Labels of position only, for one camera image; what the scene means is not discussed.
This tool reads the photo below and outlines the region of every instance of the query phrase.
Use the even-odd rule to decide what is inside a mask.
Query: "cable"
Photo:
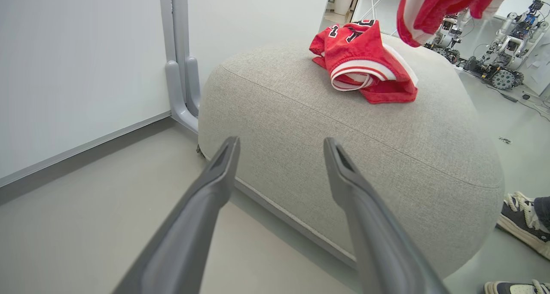
[[[491,53],[491,55],[495,55],[495,58],[493,59],[493,61],[490,61],[490,62],[483,61],[482,63],[483,64],[493,64],[498,59],[498,54],[495,54],[494,51]]]
[[[488,85],[488,84],[486,84],[485,86],[486,86],[487,88],[490,88],[490,89],[495,90],[495,91],[498,92],[500,95],[504,95],[504,94],[501,93],[501,91],[500,91],[499,89],[497,89],[497,88],[495,88],[495,87],[493,87],[493,86],[490,86],[490,85]],[[541,113],[540,111],[536,110],[535,108],[529,107],[529,106],[527,106],[526,104],[523,104],[523,103],[520,102],[519,100],[517,100],[517,102],[518,102],[519,104],[522,104],[523,106],[525,106],[525,107],[527,107],[527,108],[531,108],[532,110],[538,112],[538,114],[539,114],[540,116],[542,116],[544,119],[546,119],[546,120],[548,120],[548,122],[550,122],[550,119],[548,119],[547,116],[543,116],[542,113]]]
[[[544,17],[544,20],[542,20],[542,22],[544,22],[544,21],[546,20],[546,17],[548,17],[548,15],[545,16],[545,15],[542,13],[542,11],[540,11],[540,10],[537,10],[537,11],[540,12],[541,16]]]
[[[474,30],[474,28],[476,28],[476,22],[474,21],[473,18],[472,18],[472,22],[474,23],[474,27],[473,27],[468,33],[466,33],[465,35],[462,35],[462,37],[466,37],[466,35],[468,35],[469,33],[471,33],[471,32]]]
[[[543,3],[544,3],[544,4],[547,4],[548,6],[550,6],[550,4],[548,4],[548,3],[546,3],[546,2],[543,2]],[[542,12],[541,12],[541,14],[542,14]],[[546,17],[548,17],[548,15],[550,15],[550,10],[548,10],[548,14],[546,14]],[[546,17],[545,17],[545,18],[546,18]]]
[[[481,46],[481,45],[477,45],[477,47],[474,49],[474,54],[473,54],[474,56],[476,55],[476,49],[478,49],[479,46]]]

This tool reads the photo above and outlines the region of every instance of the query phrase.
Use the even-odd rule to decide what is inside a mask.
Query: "shoe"
[[[485,294],[550,294],[550,284],[540,284],[537,280],[532,284],[487,282]]]
[[[497,227],[503,229],[550,260],[550,234],[540,230],[541,223],[535,213],[534,199],[521,192],[504,198]]]

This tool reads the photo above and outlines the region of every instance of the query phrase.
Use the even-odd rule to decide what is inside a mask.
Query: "floor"
[[[345,16],[339,15],[334,12],[334,10],[325,10],[323,21],[321,22],[321,28],[320,31],[324,30],[325,28],[328,28],[329,26],[333,26],[335,24],[344,25],[345,24]]]
[[[507,190],[550,196],[550,122],[459,74],[494,141]],[[507,137],[512,144],[498,137]],[[170,118],[0,188],[0,292],[108,293],[205,165]],[[444,280],[550,282],[550,261],[494,230]],[[358,293],[356,272],[235,192],[218,217],[201,293]]]

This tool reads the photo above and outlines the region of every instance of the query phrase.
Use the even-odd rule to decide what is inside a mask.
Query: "white shoe sole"
[[[487,282],[483,287],[485,289],[485,294],[498,294],[497,285],[501,282]]]
[[[524,231],[523,229],[521,229],[521,227],[517,226],[514,222],[505,217],[503,214],[498,217],[497,224],[508,231],[510,234],[517,237],[517,239],[523,241],[525,245],[528,245],[540,255],[550,260],[550,241],[544,242],[538,239],[538,237],[536,237],[535,235],[529,233],[528,231]]]

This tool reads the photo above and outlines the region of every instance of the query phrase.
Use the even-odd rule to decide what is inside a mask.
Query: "fabric ottoman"
[[[236,55],[206,83],[199,145],[208,159],[241,139],[237,187],[343,261],[354,261],[330,193],[322,143],[336,137],[444,278],[495,226],[504,194],[498,156],[458,75],[441,55],[383,35],[419,78],[407,104],[339,92],[308,43]]]

